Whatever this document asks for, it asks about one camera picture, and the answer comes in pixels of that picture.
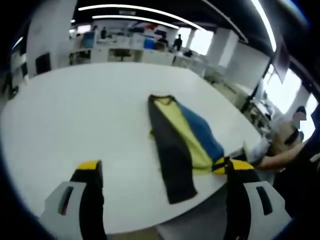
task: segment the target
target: white table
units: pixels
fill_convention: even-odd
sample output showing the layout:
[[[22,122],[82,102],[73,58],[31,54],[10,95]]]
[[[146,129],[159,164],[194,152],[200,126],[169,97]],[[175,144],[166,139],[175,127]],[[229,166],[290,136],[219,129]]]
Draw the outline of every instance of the white table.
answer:
[[[172,94],[204,117],[225,154],[260,138],[231,103],[189,69],[109,62],[54,70],[32,78],[1,115],[7,169],[26,206],[41,215],[45,199],[77,165],[99,159],[108,234],[160,224],[215,193],[225,176],[194,176],[198,194],[169,204],[149,138],[150,94]]]

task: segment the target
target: black and yellow garment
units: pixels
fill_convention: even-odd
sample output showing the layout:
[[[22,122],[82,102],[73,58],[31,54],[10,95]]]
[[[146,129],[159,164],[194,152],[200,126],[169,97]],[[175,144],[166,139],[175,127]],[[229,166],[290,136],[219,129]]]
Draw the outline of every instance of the black and yellow garment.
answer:
[[[148,111],[170,204],[193,198],[193,173],[212,173],[222,146],[208,123],[173,96],[151,95]]]

